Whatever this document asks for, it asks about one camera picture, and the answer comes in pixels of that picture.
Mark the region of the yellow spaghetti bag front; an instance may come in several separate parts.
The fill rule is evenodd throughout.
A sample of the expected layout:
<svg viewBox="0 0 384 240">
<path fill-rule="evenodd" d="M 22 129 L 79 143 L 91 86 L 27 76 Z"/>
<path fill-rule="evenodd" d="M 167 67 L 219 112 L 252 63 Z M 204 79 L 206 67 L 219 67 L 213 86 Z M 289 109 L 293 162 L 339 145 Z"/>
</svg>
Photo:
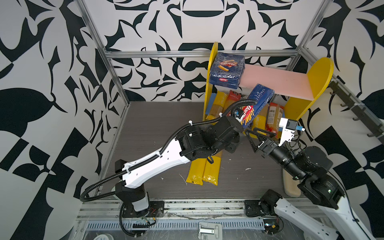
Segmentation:
<svg viewBox="0 0 384 240">
<path fill-rule="evenodd" d="M 269 104 L 266 104 L 259 114 L 255 117 L 252 123 L 252 131 L 256 132 L 256 129 L 266 130 L 267 117 L 268 117 Z"/>
</svg>

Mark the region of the small red spaghetti bag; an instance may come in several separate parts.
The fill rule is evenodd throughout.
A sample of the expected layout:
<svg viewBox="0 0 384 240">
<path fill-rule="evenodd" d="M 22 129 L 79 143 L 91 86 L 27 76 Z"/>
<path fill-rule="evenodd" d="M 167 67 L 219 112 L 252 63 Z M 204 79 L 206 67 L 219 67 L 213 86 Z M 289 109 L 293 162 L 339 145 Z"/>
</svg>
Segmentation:
<svg viewBox="0 0 384 240">
<path fill-rule="evenodd" d="M 271 103 L 268 110 L 267 115 L 267 123 L 266 123 L 266 131 L 274 134 L 278 134 L 279 132 L 279 124 L 281 121 L 281 118 L 283 117 L 284 113 L 284 107 L 276 104 Z"/>
</svg>

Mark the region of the long red spaghetti bag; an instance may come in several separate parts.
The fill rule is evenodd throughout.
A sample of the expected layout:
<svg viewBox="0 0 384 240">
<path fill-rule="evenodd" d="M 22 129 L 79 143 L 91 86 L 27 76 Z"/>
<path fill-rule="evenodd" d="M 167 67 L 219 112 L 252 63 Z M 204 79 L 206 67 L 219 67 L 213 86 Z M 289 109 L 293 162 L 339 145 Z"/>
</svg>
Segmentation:
<svg viewBox="0 0 384 240">
<path fill-rule="evenodd" d="M 231 104 L 239 101 L 242 97 L 242 94 L 239 94 L 239 93 L 234 92 L 232 90 L 230 90 L 228 93 L 225 93 L 225 94 L 227 97 L 226 97 L 225 104 L 224 104 L 224 111 L 226 111 Z"/>
</svg>

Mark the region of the yellow spaghetti bag back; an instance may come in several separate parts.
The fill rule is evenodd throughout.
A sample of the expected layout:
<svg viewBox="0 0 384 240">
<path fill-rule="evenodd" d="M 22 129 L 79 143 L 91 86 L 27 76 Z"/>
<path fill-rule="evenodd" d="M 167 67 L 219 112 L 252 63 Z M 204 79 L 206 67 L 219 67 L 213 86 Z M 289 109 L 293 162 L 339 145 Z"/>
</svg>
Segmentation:
<svg viewBox="0 0 384 240">
<path fill-rule="evenodd" d="M 203 173 L 203 181 L 211 183 L 215 186 L 219 183 L 219 174 L 221 169 L 221 161 L 222 161 L 223 152 L 219 152 L 214 155 L 212 158 L 214 162 L 210 164 L 206 162 L 205 170 Z"/>
</svg>

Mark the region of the blue Barilla pasta box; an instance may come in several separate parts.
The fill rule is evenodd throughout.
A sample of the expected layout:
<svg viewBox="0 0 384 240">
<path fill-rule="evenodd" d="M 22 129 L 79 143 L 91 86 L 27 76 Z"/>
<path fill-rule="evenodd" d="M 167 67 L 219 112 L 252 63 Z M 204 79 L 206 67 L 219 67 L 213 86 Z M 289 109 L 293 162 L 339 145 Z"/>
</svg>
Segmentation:
<svg viewBox="0 0 384 240">
<path fill-rule="evenodd" d="M 236 90 L 240 85 L 245 64 L 243 55 L 218 52 L 210 69 L 210 84 Z"/>
</svg>

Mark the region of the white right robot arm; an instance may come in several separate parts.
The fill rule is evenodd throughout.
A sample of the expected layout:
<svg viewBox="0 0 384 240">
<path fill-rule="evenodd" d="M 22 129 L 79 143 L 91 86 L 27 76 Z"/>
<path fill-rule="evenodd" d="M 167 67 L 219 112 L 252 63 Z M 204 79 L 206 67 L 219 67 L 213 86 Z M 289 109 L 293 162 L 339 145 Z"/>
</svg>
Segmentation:
<svg viewBox="0 0 384 240">
<path fill-rule="evenodd" d="M 326 214 L 333 226 L 328 227 L 310 217 L 273 190 L 267 190 L 257 201 L 245 201 L 247 217 L 284 218 L 313 240 L 374 239 L 355 216 L 342 184 L 328 174 L 333 164 L 320 148 L 309 147 L 294 155 L 287 147 L 278 146 L 263 130 L 246 130 L 245 134 L 255 153 L 262 152 L 264 158 L 273 159 L 300 181 L 298 188 Z"/>
</svg>

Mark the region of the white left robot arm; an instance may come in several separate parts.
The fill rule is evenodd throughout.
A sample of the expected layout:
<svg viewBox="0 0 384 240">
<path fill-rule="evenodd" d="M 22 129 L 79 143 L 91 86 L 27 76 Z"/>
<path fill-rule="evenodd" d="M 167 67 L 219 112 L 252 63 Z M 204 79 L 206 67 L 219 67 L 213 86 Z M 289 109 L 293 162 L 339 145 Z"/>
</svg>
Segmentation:
<svg viewBox="0 0 384 240">
<path fill-rule="evenodd" d="M 124 212 L 145 219 L 150 214 L 150 198 L 144 183 L 175 166 L 197 159 L 214 163 L 213 156 L 225 150 L 233 153 L 245 130 L 240 121 L 223 115 L 213 120 L 192 122 L 176 130 L 158 150 L 132 162 L 118 161 L 116 173 L 90 185 L 80 195 L 80 201 L 92 202 L 115 195 L 122 201 L 119 223 Z"/>
</svg>

